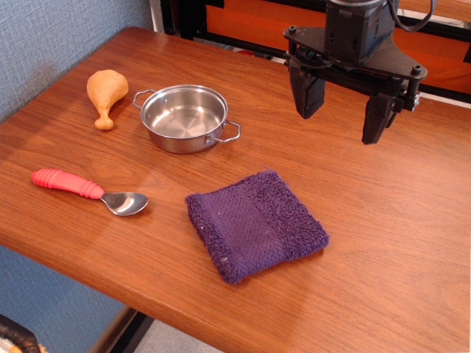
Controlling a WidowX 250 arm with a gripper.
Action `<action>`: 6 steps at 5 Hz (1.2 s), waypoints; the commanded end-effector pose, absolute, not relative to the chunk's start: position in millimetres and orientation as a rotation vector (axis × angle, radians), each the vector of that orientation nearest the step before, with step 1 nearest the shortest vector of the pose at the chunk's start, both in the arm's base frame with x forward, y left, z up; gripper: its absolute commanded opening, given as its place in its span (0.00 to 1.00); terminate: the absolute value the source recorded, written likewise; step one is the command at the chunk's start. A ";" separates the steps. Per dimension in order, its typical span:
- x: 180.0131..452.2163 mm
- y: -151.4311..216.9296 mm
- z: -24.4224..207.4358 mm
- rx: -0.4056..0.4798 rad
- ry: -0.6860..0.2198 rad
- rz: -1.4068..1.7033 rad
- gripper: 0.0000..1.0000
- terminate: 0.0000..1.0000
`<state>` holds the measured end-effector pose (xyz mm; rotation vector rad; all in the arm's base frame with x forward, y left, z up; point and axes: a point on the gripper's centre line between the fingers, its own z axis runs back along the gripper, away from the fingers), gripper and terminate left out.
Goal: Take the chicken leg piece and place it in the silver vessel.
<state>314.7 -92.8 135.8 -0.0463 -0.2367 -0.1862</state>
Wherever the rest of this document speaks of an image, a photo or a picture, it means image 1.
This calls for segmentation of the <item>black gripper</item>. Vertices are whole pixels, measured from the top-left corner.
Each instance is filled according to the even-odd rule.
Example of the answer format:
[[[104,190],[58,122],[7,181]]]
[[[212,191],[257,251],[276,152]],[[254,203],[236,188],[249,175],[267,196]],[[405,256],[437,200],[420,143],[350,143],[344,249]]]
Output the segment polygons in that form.
[[[362,143],[377,143],[397,112],[414,110],[427,70],[399,50],[393,32],[406,26],[397,1],[327,1],[324,27],[290,26],[285,54],[291,91],[300,116],[309,119],[325,102],[326,82],[369,96]]]

